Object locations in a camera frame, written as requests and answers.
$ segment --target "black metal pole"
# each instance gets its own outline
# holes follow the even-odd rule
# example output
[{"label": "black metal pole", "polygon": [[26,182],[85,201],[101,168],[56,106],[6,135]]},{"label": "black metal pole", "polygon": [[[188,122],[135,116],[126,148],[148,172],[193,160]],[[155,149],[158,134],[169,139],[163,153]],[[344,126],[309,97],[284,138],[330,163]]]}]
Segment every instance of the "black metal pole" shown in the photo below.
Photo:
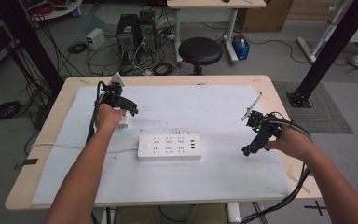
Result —
[{"label": "black metal pole", "polygon": [[56,97],[62,88],[63,80],[27,20],[20,1],[0,0],[0,19],[4,21],[13,36],[20,40],[40,74],[48,83],[52,97]]},{"label": "black metal pole", "polygon": [[357,29],[358,0],[355,0],[342,18],[335,32],[327,41],[296,92],[288,93],[289,101],[293,107],[305,106],[316,86],[322,80],[338,54],[351,40]]}]

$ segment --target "white paper sheet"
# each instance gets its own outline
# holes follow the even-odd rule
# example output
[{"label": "white paper sheet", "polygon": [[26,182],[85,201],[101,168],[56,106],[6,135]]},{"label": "white paper sheet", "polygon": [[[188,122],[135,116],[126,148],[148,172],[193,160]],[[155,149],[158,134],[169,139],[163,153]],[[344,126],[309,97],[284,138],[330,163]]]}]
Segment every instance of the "white paper sheet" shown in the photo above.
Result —
[{"label": "white paper sheet", "polygon": [[[255,137],[241,117],[256,99],[251,86],[126,86],[122,96],[138,105],[129,128],[115,130],[108,151],[138,146],[141,134],[199,133],[199,161],[141,161],[137,151],[108,153],[98,203],[207,202],[279,199],[290,193],[274,151],[249,157],[241,149]],[[96,87],[78,90],[56,143],[84,146]],[[32,204],[52,201],[79,149],[53,147]]]}]

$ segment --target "white power strip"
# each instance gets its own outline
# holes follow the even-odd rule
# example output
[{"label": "white power strip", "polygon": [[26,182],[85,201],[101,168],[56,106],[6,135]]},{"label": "white power strip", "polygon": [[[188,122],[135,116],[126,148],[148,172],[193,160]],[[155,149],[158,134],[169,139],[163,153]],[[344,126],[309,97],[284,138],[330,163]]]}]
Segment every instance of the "white power strip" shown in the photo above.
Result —
[{"label": "white power strip", "polygon": [[145,134],[139,138],[140,159],[199,160],[201,155],[201,139],[197,133]]}]

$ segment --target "power strip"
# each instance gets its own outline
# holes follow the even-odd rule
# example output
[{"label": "power strip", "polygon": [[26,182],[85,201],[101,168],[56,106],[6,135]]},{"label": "power strip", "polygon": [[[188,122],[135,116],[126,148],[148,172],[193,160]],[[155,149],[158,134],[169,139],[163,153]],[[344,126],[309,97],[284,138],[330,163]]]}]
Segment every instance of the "power strip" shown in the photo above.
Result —
[{"label": "power strip", "polygon": [[149,160],[199,160],[201,139],[190,134],[144,134],[139,138],[138,157]]}]

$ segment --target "forearm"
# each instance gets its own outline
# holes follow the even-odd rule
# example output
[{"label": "forearm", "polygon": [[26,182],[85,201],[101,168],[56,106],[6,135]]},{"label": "forearm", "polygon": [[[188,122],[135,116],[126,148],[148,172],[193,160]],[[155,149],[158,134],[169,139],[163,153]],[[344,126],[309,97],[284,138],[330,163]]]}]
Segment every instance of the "forearm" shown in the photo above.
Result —
[{"label": "forearm", "polygon": [[332,223],[358,223],[358,193],[331,159],[315,147],[304,162],[318,184]]},{"label": "forearm", "polygon": [[112,133],[112,128],[101,128],[90,139],[63,180],[46,223],[90,222]]}]

